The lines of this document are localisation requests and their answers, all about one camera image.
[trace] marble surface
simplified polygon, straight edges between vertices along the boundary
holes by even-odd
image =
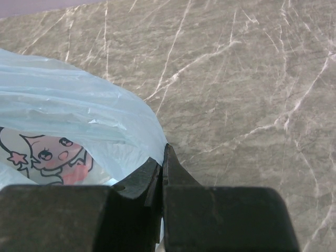
[[[336,251],[336,2],[119,0],[0,19],[0,47],[143,98],[204,185],[271,186]]]

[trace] cartoon girl illustration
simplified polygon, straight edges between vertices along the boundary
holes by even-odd
[[[0,161],[38,184],[73,185],[83,181],[93,158],[80,145],[66,138],[33,135],[0,128]]]

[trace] blue plastic bag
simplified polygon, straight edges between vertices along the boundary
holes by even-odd
[[[0,189],[113,184],[149,157],[162,164],[166,143],[133,93],[58,60],[0,49]],[[82,167],[86,177],[73,180]]]

